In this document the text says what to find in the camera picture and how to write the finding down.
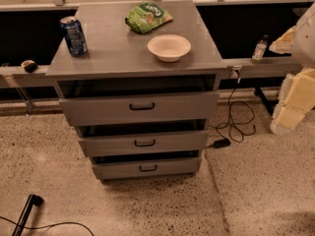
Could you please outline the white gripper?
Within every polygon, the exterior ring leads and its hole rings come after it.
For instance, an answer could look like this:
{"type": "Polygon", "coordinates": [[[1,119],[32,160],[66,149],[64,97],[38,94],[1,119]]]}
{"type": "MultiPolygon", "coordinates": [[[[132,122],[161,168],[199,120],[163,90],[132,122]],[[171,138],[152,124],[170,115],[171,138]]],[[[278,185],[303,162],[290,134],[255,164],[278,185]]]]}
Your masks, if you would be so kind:
{"type": "MultiPolygon", "coordinates": [[[[288,29],[269,50],[290,54],[295,27],[288,29]]],[[[283,80],[279,102],[273,113],[270,128],[274,134],[284,135],[293,131],[306,114],[315,107],[315,69],[303,68],[298,74],[287,74],[283,80]]]]}

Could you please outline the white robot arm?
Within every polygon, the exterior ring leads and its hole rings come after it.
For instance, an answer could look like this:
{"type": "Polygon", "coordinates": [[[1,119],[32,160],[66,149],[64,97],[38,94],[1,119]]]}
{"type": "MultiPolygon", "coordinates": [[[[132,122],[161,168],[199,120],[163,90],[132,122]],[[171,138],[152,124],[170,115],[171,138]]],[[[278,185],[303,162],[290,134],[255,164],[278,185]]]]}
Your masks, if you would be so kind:
{"type": "Polygon", "coordinates": [[[284,135],[293,131],[315,107],[315,4],[269,49],[279,54],[289,53],[302,66],[298,74],[288,74],[283,80],[272,116],[272,132],[284,135]]]}

